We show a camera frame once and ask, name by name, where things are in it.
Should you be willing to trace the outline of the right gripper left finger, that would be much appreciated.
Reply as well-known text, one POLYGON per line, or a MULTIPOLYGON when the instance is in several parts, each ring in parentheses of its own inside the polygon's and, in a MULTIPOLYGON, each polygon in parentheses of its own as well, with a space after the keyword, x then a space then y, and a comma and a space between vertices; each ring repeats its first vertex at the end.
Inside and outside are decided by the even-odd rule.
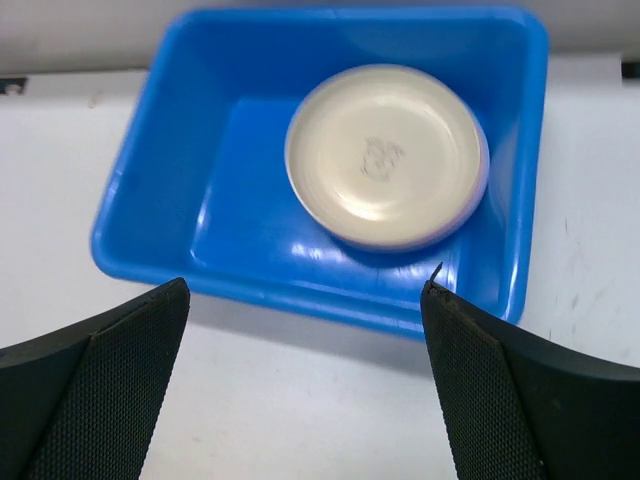
POLYGON ((2 349, 2 478, 138 478, 189 307, 176 278, 2 349))

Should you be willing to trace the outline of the cream plate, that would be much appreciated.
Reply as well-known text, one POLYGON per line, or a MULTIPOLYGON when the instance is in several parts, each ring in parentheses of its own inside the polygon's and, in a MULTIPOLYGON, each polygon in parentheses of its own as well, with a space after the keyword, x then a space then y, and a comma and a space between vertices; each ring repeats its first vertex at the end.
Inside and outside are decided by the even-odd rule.
POLYGON ((486 136, 469 106, 419 70, 370 65, 312 90, 287 129, 289 183, 335 237, 410 250, 458 229, 489 176, 486 136))

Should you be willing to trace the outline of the pink plate back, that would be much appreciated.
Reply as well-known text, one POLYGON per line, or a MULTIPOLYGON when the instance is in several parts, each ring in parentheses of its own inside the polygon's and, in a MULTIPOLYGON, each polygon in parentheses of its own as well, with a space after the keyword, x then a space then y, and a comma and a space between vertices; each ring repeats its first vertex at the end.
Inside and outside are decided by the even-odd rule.
POLYGON ((476 132, 476 136, 478 137, 478 143, 481 152, 479 174, 477 180, 474 183, 472 195, 466 203, 465 207, 462 208, 460 212, 457 213, 455 217, 445 226, 437 229, 432 234, 428 234, 424 237, 419 237, 416 240, 392 243, 388 245, 370 241, 356 241, 353 239, 347 239, 346 237, 340 237, 337 234, 334 234, 334 237, 339 239, 342 243, 365 251, 410 252, 436 245, 437 243, 451 237, 456 232, 458 232, 479 207, 489 183, 490 149, 487 136, 484 132, 484 129, 482 128, 482 125, 477 120, 474 120, 474 129, 476 132))

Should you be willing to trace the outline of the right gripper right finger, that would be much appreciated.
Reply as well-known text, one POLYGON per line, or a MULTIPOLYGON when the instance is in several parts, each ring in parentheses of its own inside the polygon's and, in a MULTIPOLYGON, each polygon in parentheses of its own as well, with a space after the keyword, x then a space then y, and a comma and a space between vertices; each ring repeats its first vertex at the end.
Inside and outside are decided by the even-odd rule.
POLYGON ((562 347, 432 280, 421 315, 458 478, 638 478, 638 368, 562 347))

